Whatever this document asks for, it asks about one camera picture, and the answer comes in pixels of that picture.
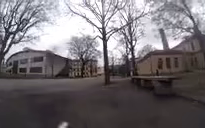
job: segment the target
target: building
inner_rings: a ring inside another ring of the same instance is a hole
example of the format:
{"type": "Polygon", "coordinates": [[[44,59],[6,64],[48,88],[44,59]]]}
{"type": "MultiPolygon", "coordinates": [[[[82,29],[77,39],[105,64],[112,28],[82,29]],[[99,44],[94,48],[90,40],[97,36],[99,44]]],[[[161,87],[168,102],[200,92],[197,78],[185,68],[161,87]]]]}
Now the building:
{"type": "Polygon", "coordinates": [[[172,49],[150,52],[137,61],[139,75],[155,75],[157,72],[171,74],[204,68],[202,49],[194,36],[186,38],[172,49]]]}
{"type": "MultiPolygon", "coordinates": [[[[71,68],[69,69],[70,77],[81,77],[81,61],[80,60],[72,60],[71,68]]],[[[83,77],[94,77],[97,76],[97,60],[90,60],[84,66],[83,77]]]]}
{"type": "Polygon", "coordinates": [[[25,76],[69,76],[70,59],[51,51],[25,48],[11,55],[6,62],[6,72],[25,76]]]}

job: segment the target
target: road marking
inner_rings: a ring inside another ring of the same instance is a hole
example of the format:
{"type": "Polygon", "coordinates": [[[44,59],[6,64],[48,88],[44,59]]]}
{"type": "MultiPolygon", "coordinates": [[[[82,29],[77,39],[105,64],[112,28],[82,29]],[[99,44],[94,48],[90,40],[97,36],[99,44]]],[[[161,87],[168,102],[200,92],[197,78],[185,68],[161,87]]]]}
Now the road marking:
{"type": "Polygon", "coordinates": [[[58,126],[58,128],[68,128],[68,126],[69,126],[69,123],[68,123],[68,122],[62,122],[62,123],[58,126]]]}

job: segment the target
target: wall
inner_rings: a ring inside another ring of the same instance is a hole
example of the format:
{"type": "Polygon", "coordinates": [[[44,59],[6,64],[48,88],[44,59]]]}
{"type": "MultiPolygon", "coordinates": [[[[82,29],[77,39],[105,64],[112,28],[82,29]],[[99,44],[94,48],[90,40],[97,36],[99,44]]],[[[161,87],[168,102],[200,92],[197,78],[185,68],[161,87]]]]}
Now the wall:
{"type": "Polygon", "coordinates": [[[19,61],[18,63],[18,74],[45,74],[45,63],[46,63],[46,54],[44,52],[21,52],[18,53],[14,56],[12,56],[11,58],[9,58],[9,60],[7,60],[7,65],[13,61],[19,61]],[[31,63],[31,58],[33,57],[44,57],[44,61],[43,62],[34,62],[31,63]],[[28,59],[27,64],[20,64],[20,60],[22,59],[28,59]],[[30,73],[29,69],[30,67],[42,67],[42,73],[30,73]],[[27,68],[27,73],[20,73],[19,72],[19,68],[27,68]]]}
{"type": "Polygon", "coordinates": [[[151,58],[147,58],[146,60],[137,63],[137,72],[138,74],[143,74],[143,75],[150,75],[152,74],[152,70],[151,70],[151,64],[153,62],[151,62],[151,58]]]}
{"type": "Polygon", "coordinates": [[[174,47],[173,50],[181,50],[185,52],[198,52],[199,50],[201,50],[201,48],[198,40],[193,39],[182,42],[181,44],[179,44],[179,46],[174,47]]]}
{"type": "MultiPolygon", "coordinates": [[[[70,77],[81,77],[81,63],[78,60],[74,60],[71,63],[72,69],[70,70],[70,77]]],[[[84,77],[97,76],[97,61],[89,61],[84,67],[84,77]]]]}
{"type": "Polygon", "coordinates": [[[66,58],[48,53],[45,65],[45,75],[49,77],[54,77],[60,73],[60,71],[68,66],[66,58]]]}
{"type": "Polygon", "coordinates": [[[137,64],[138,74],[139,75],[155,75],[156,70],[158,69],[160,74],[169,74],[169,73],[177,73],[184,71],[184,62],[183,56],[181,54],[178,55],[151,55],[146,60],[137,64]],[[170,58],[171,68],[168,69],[166,67],[166,58],[170,58]],[[163,68],[158,69],[158,60],[161,58],[163,60],[163,68]],[[178,58],[178,67],[176,68],[174,65],[174,58],[178,58]]]}

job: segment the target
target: sky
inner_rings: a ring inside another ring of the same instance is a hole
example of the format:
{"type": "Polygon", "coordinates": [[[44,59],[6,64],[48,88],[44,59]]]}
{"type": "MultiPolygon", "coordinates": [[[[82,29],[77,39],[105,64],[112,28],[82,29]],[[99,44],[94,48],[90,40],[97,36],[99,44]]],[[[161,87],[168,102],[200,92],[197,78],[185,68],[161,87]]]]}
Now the sky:
{"type": "MultiPolygon", "coordinates": [[[[137,51],[146,44],[151,44],[157,49],[162,49],[161,39],[159,38],[159,32],[156,25],[152,24],[150,20],[144,20],[145,24],[145,36],[139,40],[136,47],[137,51]]],[[[84,19],[77,16],[64,16],[59,15],[54,20],[53,24],[49,24],[42,28],[40,31],[40,37],[33,43],[18,44],[12,47],[8,55],[9,57],[13,53],[21,51],[24,47],[29,47],[36,50],[53,50],[56,54],[62,55],[64,57],[71,57],[68,53],[67,42],[72,36],[81,36],[82,34],[95,35],[97,31],[93,29],[84,19]]],[[[173,47],[180,43],[179,40],[173,40],[167,37],[169,41],[169,46],[173,47]]],[[[103,51],[102,42],[100,42],[99,50],[103,51]]],[[[115,55],[120,56],[117,50],[117,41],[111,38],[108,42],[108,50],[115,53],[115,55]]],[[[99,64],[103,65],[103,59],[99,58],[99,64]]]]}

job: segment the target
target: asphalt road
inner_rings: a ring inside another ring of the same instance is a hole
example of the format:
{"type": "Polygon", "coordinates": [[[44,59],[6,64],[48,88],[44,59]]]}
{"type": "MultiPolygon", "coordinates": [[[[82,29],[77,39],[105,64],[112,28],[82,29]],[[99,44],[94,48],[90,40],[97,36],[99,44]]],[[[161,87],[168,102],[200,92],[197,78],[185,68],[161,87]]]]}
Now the asphalt road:
{"type": "Polygon", "coordinates": [[[205,106],[128,80],[0,80],[0,128],[205,128],[205,106]]]}

